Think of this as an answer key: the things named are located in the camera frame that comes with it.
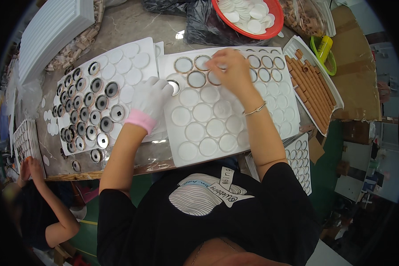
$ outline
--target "white glove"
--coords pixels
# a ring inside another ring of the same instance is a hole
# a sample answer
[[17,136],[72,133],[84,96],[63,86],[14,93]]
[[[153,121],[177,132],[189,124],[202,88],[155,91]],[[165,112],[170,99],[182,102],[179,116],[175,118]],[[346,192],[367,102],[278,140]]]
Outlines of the white glove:
[[131,111],[125,122],[143,127],[150,135],[172,93],[172,85],[158,77],[139,83],[134,89]]

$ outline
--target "cardboard sheet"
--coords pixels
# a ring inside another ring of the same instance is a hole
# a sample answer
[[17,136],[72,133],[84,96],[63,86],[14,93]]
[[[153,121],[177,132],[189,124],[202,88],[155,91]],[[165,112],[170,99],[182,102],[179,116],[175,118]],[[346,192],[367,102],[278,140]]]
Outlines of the cardboard sheet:
[[332,37],[331,50],[337,73],[331,79],[345,104],[334,117],[381,121],[377,73],[368,41],[349,8],[335,8],[332,15],[337,35]]

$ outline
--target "green floor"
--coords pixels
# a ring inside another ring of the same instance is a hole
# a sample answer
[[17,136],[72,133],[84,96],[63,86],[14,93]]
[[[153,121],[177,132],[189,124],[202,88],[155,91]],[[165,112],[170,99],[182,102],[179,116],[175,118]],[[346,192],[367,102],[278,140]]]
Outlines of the green floor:
[[[321,221],[329,215],[335,200],[334,188],[337,183],[335,169],[342,155],[342,132],[343,127],[340,121],[331,122],[329,134],[324,145],[325,154],[319,158],[316,165],[311,163],[312,194],[309,198]],[[131,197],[136,207],[150,186],[150,174],[139,175],[133,178]],[[85,222],[81,223],[79,233],[70,240],[70,243],[92,265],[99,265],[96,259],[98,204],[98,197],[87,203]]]

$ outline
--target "woman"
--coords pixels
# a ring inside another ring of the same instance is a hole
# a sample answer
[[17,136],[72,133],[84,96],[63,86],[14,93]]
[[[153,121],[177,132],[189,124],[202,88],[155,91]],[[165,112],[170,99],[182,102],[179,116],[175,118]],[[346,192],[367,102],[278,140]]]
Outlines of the woman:
[[40,163],[31,156],[22,162],[16,183],[7,185],[3,194],[27,245],[47,251],[77,234],[80,224],[69,210],[73,198],[70,183],[68,188],[56,184],[49,187]]
[[134,156],[173,91],[166,81],[150,78],[135,90],[100,181],[102,266],[305,265],[313,253],[319,223],[266,107],[258,111],[264,103],[251,83],[248,60],[224,49],[208,67],[245,108],[260,183],[208,162],[166,172],[136,209],[130,200]]

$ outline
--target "person's hand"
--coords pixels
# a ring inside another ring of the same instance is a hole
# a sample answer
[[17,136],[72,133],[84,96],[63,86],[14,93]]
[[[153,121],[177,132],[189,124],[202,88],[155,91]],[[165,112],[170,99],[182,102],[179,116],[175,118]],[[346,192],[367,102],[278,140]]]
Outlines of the person's hand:
[[37,186],[38,184],[45,183],[43,169],[41,168],[41,165],[38,162],[38,160],[32,158],[31,156],[29,156],[27,160],[34,184]]
[[141,82],[134,90],[131,111],[125,122],[143,127],[150,135],[172,93],[173,87],[158,77]]
[[[206,65],[213,71],[222,85],[231,91],[238,99],[250,97],[257,93],[250,77],[250,63],[242,54],[230,48],[217,51]],[[226,65],[221,70],[218,65]]]

